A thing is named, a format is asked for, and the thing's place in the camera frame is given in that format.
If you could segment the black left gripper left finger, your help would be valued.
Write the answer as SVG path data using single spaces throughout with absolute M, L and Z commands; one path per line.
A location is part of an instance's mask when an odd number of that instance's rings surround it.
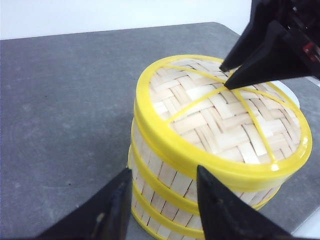
M 130 220 L 132 170 L 123 169 L 79 208 L 41 233 L 38 240 L 124 240 Z

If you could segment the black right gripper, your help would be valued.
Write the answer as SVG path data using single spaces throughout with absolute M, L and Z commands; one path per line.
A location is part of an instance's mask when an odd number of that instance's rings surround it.
M 239 68 L 224 83 L 226 88 L 307 76 L 318 78 L 320 2 L 253 0 L 248 25 L 220 65 L 223 72 L 236 67 Z

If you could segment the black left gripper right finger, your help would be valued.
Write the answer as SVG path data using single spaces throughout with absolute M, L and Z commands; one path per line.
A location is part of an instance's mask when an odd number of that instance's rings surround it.
M 291 240 L 287 231 L 244 203 L 197 166 L 197 201 L 206 240 Z

